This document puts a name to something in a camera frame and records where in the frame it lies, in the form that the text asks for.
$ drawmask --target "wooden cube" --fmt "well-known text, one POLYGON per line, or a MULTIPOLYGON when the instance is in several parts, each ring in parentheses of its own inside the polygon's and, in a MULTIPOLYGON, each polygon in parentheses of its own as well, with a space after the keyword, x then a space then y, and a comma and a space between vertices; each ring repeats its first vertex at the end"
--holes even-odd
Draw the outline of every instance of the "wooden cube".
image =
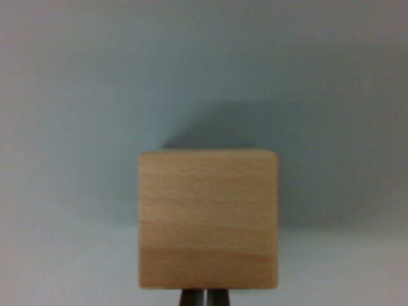
POLYGON ((141 154, 140 286, 275 288, 277 187, 278 157, 269 150, 141 154))

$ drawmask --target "wood grain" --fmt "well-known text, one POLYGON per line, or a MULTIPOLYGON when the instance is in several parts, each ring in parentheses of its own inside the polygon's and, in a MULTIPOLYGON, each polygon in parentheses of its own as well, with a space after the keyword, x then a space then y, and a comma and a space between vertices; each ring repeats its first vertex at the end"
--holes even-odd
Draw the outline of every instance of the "wood grain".
POLYGON ((269 150, 141 154, 140 286, 275 288, 277 187, 278 157, 269 150))

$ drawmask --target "gray wall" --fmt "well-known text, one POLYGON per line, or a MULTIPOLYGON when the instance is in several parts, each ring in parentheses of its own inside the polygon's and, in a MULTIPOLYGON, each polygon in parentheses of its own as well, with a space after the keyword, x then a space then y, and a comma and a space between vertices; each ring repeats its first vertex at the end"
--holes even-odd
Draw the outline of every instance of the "gray wall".
POLYGON ((280 155, 280 284, 406 305, 408 5, 0 4, 1 305, 177 305, 137 281, 137 156, 280 155))

